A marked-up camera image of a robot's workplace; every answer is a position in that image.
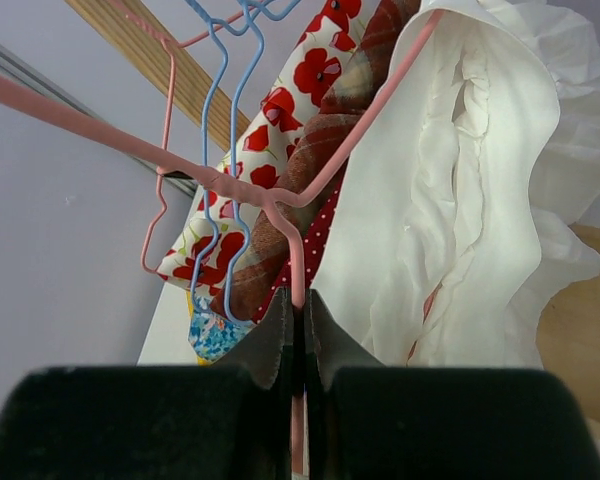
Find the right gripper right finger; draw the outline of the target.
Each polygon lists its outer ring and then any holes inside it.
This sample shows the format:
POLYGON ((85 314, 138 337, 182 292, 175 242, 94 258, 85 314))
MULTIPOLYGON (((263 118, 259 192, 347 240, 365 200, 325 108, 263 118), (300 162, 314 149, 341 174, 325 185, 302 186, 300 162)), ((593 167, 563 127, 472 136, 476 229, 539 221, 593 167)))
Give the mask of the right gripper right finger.
POLYGON ((554 375, 389 367, 304 306, 313 479, 600 479, 581 410, 554 375))

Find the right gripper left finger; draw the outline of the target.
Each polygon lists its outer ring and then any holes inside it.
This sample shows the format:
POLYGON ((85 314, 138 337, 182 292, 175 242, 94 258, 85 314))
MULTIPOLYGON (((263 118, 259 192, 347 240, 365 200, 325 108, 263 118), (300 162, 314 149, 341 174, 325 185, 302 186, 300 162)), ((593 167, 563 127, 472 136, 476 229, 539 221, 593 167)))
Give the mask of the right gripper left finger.
POLYGON ((0 411, 0 479, 287 479, 293 308, 213 365, 52 367, 0 411))

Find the blue floral skirt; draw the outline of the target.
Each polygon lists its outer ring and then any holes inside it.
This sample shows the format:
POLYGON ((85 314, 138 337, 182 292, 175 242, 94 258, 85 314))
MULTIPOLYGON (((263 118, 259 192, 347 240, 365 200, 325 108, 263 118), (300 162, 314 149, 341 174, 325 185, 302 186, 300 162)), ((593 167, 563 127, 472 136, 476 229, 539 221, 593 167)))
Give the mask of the blue floral skirt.
POLYGON ((236 324, 215 313, 192 311, 188 341, 198 365, 211 365, 232 350, 255 328, 253 322, 236 324))

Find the white red poppy skirt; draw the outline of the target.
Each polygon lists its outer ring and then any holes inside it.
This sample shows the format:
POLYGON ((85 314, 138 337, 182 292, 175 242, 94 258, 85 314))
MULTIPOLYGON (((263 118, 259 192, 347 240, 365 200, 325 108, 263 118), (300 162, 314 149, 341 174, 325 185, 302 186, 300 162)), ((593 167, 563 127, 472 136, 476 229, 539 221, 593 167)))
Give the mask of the white red poppy skirt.
MULTIPOLYGON (((371 12, 358 0, 315 1, 317 12, 278 73, 234 150, 218 170, 245 183, 272 188, 286 168, 304 126, 358 47, 371 12)), ((199 193, 196 211, 167 251, 157 274, 210 297, 225 284, 230 261, 243 247, 258 208, 235 205, 215 192, 199 193)))

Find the red white polka-dot skirt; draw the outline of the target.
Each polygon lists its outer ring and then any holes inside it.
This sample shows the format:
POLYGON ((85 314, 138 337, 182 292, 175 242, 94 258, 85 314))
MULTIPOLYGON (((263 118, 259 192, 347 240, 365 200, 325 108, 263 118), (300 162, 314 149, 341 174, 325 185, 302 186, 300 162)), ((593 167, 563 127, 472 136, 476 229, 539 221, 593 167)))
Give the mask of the red white polka-dot skirt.
MULTIPOLYGON (((318 213, 312 219, 308 230, 303 235, 304 251, 304 286, 310 288, 320 266, 326 242, 328 240, 331 224, 334 219, 343 180, 339 180, 329 194, 318 213)), ((289 287, 291 281, 290 259, 286 258, 283 267, 279 270, 275 281, 269 285, 269 290, 264 300, 257 308, 253 321, 258 324, 266 314, 275 291, 281 287, 289 287)))

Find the white ruffled skirt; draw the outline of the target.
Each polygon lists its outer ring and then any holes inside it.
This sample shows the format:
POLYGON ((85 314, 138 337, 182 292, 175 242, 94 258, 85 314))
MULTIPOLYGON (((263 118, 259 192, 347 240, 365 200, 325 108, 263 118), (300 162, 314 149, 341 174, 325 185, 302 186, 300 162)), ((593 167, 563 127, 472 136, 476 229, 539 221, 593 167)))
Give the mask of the white ruffled skirt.
POLYGON ((541 313, 600 255, 600 46, 543 1, 427 1, 441 18, 346 166, 315 289, 380 362, 538 368, 541 313))

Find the red beige plaid skirt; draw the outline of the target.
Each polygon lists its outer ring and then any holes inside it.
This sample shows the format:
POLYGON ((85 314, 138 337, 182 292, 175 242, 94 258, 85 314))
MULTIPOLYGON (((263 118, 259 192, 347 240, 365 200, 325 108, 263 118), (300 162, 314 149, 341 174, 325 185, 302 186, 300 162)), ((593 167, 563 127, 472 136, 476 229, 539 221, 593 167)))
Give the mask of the red beige plaid skirt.
MULTIPOLYGON (((379 3, 358 47, 323 96, 318 112, 304 126, 285 170, 272 188, 299 193, 314 180, 385 82, 398 35, 419 8, 417 1, 379 3)), ((250 231, 250 244, 234 267, 229 294, 230 310, 240 324, 255 324, 257 308, 289 258, 287 239, 265 214, 258 215, 250 231)), ((214 294, 209 308, 227 320, 224 293, 225 289, 214 294)))

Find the blue wire hanger plaid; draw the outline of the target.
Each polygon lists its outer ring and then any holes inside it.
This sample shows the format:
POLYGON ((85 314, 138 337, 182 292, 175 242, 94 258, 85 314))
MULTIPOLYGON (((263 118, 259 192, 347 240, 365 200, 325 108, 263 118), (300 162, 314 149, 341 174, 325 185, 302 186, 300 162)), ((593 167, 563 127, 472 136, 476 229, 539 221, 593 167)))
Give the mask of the blue wire hanger plaid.
MULTIPOLYGON (((229 52, 228 52, 225 44, 217 37, 216 28, 222 27, 235 37, 241 37, 241 36, 245 35, 246 33, 250 32, 258 40, 257 49, 254 51, 254 55, 253 55, 250 63, 248 64, 248 66, 245 67, 242 77, 236 86, 235 92, 234 92, 232 100, 231 100, 231 106, 230 106, 230 111, 229 111, 229 120, 230 120, 230 124, 229 124, 229 136, 230 136, 230 139, 229 139, 229 143, 230 143, 229 172, 228 173, 222 172, 219 177, 220 180, 230 180, 230 181, 237 180, 238 179, 237 163, 236 163, 237 114, 238 114, 240 98, 243 93, 243 90, 244 90, 245 86, 247 85, 247 83, 250 79, 250 76, 253 74, 253 71, 257 67, 257 65, 263 55, 264 49, 265 49, 265 39, 262 34, 262 31, 259 29, 259 27, 255 23, 255 18, 260 13, 267 11, 268 3, 266 1, 264 1, 264 2, 241 1, 239 3, 239 5, 241 6, 241 16, 243 17, 243 19, 245 21, 245 25, 239 29, 232 27, 230 25, 230 22, 227 20, 222 20, 222 19, 211 16, 207 12, 207 10, 205 10, 205 8, 197 1, 190 1, 188 3, 188 5, 196 12, 196 14, 201 18, 201 20, 206 23, 207 33, 211 37, 211 40, 214 42, 214 44, 216 45, 216 47, 218 48, 220 53, 222 54, 222 63, 220 65, 220 68, 217 71, 217 73, 212 81, 211 87, 205 97, 205 100, 203 103, 203 109, 202 109, 202 120, 201 120, 201 126, 200 126, 201 136, 202 136, 201 161, 202 161, 202 165, 204 167, 206 167, 208 165, 208 150, 209 150, 208 123, 209 123, 211 103, 212 103, 212 100, 213 100, 213 97, 214 97, 216 91, 219 88, 219 84, 220 84, 220 82, 226 72, 226 69, 229 65, 229 62, 230 62, 229 52)), ((212 241, 207 245, 207 247, 205 249, 203 249, 200 252, 200 254, 198 254, 196 256, 196 259, 195 259, 194 270, 193 270, 193 275, 192 275, 191 285, 190 285, 190 294, 191 294, 191 299, 193 301, 197 301, 201 298, 201 296, 196 293, 196 288, 197 288, 198 281, 201 279, 202 261, 207 258, 207 255, 210 252, 212 252, 212 250, 215 248, 215 246, 219 240, 219 227, 218 227, 218 224, 215 222, 214 218, 211 216, 211 212, 210 212, 209 193, 211 191, 214 191, 217 193, 218 196, 223 195, 223 193, 220 191, 221 185, 218 183, 216 183, 214 185, 210 185, 210 186, 201 185, 200 188, 202 191, 202 199, 204 202, 205 219, 207 220, 208 224, 210 225, 210 227, 212 229, 213 236, 212 236, 212 241)), ((229 318, 229 320, 235 321, 236 317, 233 315, 233 313, 231 312, 230 307, 229 307, 229 294, 231 293, 230 282, 233 279, 233 269, 234 269, 237 261, 239 260, 241 255, 244 254, 247 247, 249 246, 249 243, 251 240, 251 231, 250 231, 250 228, 248 227, 248 225, 241 218, 238 195, 236 193, 233 193, 231 195, 231 197, 232 197, 232 200, 230 202, 230 206, 231 206, 231 212, 233 214, 233 219, 236 222, 236 224, 240 227, 241 232, 244 235, 243 244, 242 244, 241 248, 239 250, 237 250, 235 255, 233 255, 229 259, 229 263, 228 263, 227 271, 226 271, 226 280, 225 280, 225 284, 224 284, 225 293, 223 294, 223 301, 224 301, 224 308, 226 310, 226 316, 229 318)))

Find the pink wire hanger white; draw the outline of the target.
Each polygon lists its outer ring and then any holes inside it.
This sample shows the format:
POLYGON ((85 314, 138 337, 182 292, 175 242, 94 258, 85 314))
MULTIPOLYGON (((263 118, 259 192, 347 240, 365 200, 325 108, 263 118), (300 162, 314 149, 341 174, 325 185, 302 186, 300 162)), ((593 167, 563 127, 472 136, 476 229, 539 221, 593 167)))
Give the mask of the pink wire hanger white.
POLYGON ((304 290, 304 258, 301 238, 297 230, 286 221, 279 212, 280 204, 303 206, 313 200, 324 185, 333 177, 341 163, 351 153, 361 136, 387 104, 402 79, 406 76, 418 55, 431 37, 442 18, 441 10, 434 10, 426 24, 421 28, 411 49, 402 63, 389 78, 383 91, 373 101, 371 107, 362 117, 355 129, 343 142, 332 157, 330 163, 321 171, 314 182, 302 193, 294 194, 281 189, 266 190, 259 186, 249 185, 240 180, 220 180, 222 172, 209 167, 194 165, 181 157, 157 148, 136 137, 126 134, 99 120, 86 116, 76 110, 60 105, 25 87, 22 87, 0 75, 0 103, 29 116, 40 119, 51 125, 78 134, 116 150, 138 156, 160 167, 176 170, 196 179, 201 185, 221 185, 224 196, 238 195, 238 201, 251 203, 262 208, 272 224, 288 239, 291 248, 292 286, 287 291, 293 308, 293 360, 291 364, 292 393, 290 407, 290 449, 293 440, 304 444, 304 452, 300 458, 303 466, 309 470, 308 420, 307 420, 307 388, 306 388, 306 343, 304 335, 304 306, 306 294, 304 290))

